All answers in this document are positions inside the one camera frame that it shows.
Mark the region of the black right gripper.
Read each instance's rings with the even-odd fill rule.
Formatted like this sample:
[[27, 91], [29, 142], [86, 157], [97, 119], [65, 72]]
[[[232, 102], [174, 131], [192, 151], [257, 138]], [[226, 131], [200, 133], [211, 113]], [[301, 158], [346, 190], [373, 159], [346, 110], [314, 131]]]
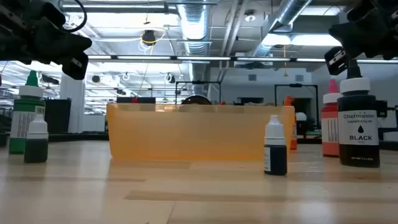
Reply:
[[398, 0], [359, 0], [347, 19], [351, 23], [335, 24], [328, 30], [341, 44], [324, 54], [330, 75], [348, 68], [348, 56], [398, 58]]

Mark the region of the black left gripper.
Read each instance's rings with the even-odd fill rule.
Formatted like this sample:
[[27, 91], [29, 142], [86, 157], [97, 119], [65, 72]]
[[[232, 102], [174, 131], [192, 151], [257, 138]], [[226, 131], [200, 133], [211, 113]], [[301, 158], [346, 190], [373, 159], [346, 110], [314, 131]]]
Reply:
[[89, 58], [84, 51], [92, 41], [53, 27], [36, 31], [38, 22], [44, 19], [56, 28], [62, 26], [62, 13], [46, 0], [0, 0], [0, 61], [21, 60], [31, 62], [39, 55], [48, 58], [68, 57], [62, 62], [62, 71], [74, 80], [84, 80]]

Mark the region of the large green food colouring bottle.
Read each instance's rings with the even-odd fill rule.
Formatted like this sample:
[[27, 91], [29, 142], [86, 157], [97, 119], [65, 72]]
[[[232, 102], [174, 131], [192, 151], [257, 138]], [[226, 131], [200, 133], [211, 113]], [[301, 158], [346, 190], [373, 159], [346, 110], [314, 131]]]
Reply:
[[14, 100], [9, 154], [24, 153], [30, 122], [34, 120], [37, 114], [45, 113], [43, 95], [44, 90], [39, 87], [37, 72], [31, 70], [25, 85], [19, 87], [18, 98]]

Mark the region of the large pink food colouring bottle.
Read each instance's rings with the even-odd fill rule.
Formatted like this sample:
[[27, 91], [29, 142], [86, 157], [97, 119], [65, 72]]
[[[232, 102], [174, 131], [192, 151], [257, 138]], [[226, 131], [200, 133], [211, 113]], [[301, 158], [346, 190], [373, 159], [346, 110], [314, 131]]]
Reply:
[[322, 154], [324, 157], [339, 157], [338, 104], [341, 96], [335, 79], [329, 81], [328, 93], [323, 95], [321, 110]]

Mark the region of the large black Chefmaster bottle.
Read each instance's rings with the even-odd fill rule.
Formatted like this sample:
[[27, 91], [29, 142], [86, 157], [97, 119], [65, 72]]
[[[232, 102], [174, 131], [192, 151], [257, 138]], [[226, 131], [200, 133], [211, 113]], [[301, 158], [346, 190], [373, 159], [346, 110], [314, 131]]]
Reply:
[[357, 62], [350, 60], [337, 99], [340, 163], [344, 166], [380, 166], [377, 101], [370, 90], [370, 80], [362, 77]]

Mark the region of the small green dropper bottle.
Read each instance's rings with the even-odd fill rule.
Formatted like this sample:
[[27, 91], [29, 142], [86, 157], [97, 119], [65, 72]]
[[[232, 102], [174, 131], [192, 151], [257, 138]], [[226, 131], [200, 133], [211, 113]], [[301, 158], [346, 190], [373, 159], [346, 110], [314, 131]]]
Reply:
[[24, 162], [45, 163], [48, 158], [49, 133], [42, 114], [30, 122], [25, 141]]

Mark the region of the white square pillar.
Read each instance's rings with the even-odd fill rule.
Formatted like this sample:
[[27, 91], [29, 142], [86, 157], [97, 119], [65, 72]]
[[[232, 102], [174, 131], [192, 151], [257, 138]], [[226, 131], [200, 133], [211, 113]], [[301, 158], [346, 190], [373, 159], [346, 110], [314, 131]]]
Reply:
[[85, 112], [85, 81], [74, 80], [63, 74], [60, 82], [60, 98], [71, 101], [68, 132], [82, 133]]

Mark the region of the black cabinet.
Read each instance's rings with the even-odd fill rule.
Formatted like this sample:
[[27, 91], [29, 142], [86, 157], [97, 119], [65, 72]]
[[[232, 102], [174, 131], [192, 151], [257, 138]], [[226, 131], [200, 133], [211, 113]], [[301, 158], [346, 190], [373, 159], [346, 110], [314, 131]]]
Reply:
[[68, 132], [71, 100], [45, 100], [45, 121], [50, 134]]

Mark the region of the black monitor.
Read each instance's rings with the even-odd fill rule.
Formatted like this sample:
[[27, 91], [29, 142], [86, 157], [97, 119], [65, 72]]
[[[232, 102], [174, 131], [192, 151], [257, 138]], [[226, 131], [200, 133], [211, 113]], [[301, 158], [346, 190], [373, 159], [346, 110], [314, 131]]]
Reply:
[[386, 100], [377, 100], [376, 101], [376, 111], [377, 111], [378, 118], [386, 118], [387, 111], [388, 111], [387, 101]]

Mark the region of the long ceiling light bar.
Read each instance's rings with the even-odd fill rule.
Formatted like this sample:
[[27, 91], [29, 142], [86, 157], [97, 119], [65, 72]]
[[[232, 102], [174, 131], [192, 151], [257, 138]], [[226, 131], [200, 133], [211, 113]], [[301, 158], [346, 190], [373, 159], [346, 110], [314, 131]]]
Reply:
[[325, 62], [325, 59], [322, 58], [277, 58], [277, 57], [89, 55], [88, 58], [90, 60], [182, 60], [182, 61], [313, 62], [313, 63]]

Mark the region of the small black dropper bottle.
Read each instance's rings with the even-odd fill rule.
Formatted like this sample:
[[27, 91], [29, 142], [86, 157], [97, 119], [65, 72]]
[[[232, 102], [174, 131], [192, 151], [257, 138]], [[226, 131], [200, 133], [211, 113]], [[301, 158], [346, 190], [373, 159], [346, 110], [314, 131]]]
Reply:
[[287, 175], [287, 147], [284, 126], [276, 114], [271, 115], [270, 121], [266, 125], [264, 173], [267, 175]]

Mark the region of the black domed object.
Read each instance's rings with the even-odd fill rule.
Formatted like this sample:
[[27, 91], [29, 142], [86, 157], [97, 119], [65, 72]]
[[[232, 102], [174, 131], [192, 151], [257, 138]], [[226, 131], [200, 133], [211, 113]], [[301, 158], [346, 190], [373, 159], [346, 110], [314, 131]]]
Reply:
[[181, 102], [182, 105], [210, 105], [211, 101], [202, 95], [191, 95]]

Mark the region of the orange translucent plastic bin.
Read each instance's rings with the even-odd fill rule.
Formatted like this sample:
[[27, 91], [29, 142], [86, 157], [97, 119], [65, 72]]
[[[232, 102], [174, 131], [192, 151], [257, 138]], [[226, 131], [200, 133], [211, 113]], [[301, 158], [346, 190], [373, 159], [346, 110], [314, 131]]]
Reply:
[[120, 161], [261, 161], [266, 124], [277, 115], [290, 146], [291, 106], [106, 106], [110, 152]]

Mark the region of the black metal frame stand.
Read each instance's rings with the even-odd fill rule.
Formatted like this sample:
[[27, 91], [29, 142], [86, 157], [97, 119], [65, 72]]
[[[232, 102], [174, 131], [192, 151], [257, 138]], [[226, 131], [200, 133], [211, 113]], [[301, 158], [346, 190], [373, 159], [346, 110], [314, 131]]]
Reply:
[[175, 100], [177, 100], [178, 95], [180, 94], [181, 91], [183, 91], [183, 88], [178, 88], [178, 85], [180, 83], [183, 84], [191, 84], [192, 86], [195, 85], [207, 85], [210, 87], [212, 84], [217, 84], [219, 89], [218, 89], [218, 94], [219, 94], [219, 101], [221, 101], [221, 82], [212, 82], [212, 81], [200, 81], [200, 80], [194, 80], [194, 81], [176, 81], [175, 82], [175, 89], [174, 89], [174, 94], [175, 94]]
[[315, 103], [316, 103], [316, 125], [320, 125], [320, 115], [319, 115], [319, 97], [318, 97], [318, 85], [306, 85], [301, 83], [291, 83], [291, 84], [275, 84], [274, 85], [274, 104], [277, 105], [277, 88], [279, 86], [288, 86], [289, 88], [302, 88], [305, 87], [314, 87], [315, 89]]

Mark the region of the silver smooth ventilation duct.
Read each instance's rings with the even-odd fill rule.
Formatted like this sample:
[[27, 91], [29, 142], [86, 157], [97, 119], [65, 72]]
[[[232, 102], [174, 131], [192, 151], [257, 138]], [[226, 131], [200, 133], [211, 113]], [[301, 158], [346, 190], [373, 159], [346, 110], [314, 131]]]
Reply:
[[290, 32], [296, 18], [311, 2], [312, 0], [282, 0], [279, 9], [264, 20], [261, 27], [261, 41], [250, 56], [265, 57], [272, 48], [271, 44], [266, 43], [266, 37], [281, 27], [289, 28]]

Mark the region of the silver ribbed ventilation duct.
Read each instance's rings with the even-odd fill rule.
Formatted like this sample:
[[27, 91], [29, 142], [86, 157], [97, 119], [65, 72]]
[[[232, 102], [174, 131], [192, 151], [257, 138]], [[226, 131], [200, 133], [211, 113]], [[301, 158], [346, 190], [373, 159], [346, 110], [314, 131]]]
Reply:
[[[181, 29], [185, 40], [185, 55], [206, 56], [209, 54], [208, 18], [210, 7], [207, 4], [178, 4], [181, 17]], [[209, 63], [190, 63], [188, 65], [190, 81], [210, 81]]]

